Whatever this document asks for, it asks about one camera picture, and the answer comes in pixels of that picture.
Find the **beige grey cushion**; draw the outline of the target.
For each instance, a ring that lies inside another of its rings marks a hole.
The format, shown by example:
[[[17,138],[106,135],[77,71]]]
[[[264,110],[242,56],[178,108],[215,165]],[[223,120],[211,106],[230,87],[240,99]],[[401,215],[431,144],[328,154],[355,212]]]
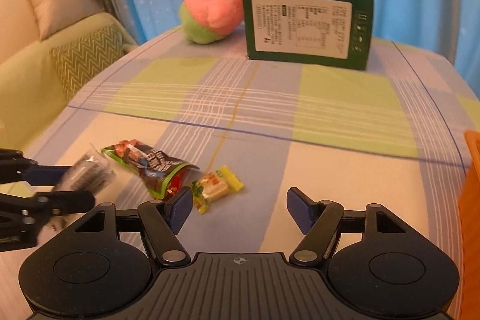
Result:
[[[28,3],[37,23],[39,40],[103,12],[98,0],[28,0]]]

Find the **green brown snack packet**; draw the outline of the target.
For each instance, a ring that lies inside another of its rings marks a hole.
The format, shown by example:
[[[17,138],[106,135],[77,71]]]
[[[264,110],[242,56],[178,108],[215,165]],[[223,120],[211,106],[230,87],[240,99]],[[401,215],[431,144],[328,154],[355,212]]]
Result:
[[[122,140],[101,153],[134,172],[154,199],[168,201],[178,193],[184,176],[199,168],[139,140]]]

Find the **yellow candy packet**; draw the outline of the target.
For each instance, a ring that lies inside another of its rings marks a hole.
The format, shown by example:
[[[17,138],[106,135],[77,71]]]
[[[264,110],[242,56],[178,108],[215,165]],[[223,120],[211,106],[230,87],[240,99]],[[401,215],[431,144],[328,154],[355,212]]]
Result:
[[[244,183],[227,166],[205,174],[191,183],[193,205],[200,214],[208,212],[212,203],[238,193],[244,188]]]

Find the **green zigzag cushion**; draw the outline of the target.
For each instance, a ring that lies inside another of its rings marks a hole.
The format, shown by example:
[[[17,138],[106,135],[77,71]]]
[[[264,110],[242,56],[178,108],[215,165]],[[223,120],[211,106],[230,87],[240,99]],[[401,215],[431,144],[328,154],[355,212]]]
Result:
[[[123,56],[123,37],[114,25],[49,51],[64,96],[71,100],[97,74]]]

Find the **light green sofa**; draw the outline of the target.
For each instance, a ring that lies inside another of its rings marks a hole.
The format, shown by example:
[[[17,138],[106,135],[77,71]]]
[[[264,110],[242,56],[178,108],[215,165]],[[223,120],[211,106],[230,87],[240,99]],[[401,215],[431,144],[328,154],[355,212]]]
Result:
[[[123,37],[123,56],[137,48],[123,25],[103,12],[33,42],[1,64],[2,148],[24,149],[72,100],[64,96],[50,50],[110,25]]]

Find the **green white carton box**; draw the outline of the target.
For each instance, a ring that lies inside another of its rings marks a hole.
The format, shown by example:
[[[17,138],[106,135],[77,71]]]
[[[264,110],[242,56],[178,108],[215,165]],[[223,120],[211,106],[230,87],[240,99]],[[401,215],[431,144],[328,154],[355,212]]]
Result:
[[[374,0],[242,0],[247,56],[363,71]]]

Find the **pink green star plush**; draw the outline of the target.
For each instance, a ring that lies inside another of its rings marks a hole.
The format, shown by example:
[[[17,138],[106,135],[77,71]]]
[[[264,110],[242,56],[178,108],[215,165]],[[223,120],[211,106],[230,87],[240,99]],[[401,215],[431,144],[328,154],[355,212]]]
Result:
[[[242,0],[183,0],[179,17],[185,39],[207,45],[223,40],[243,21]]]

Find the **orange plastic basket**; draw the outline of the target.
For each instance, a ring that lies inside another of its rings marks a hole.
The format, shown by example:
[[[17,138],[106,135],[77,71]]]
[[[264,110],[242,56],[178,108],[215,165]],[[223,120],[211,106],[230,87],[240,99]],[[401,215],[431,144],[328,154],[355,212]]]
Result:
[[[454,319],[479,319],[479,132],[466,130],[469,165],[460,168],[457,215],[460,239],[460,286]]]

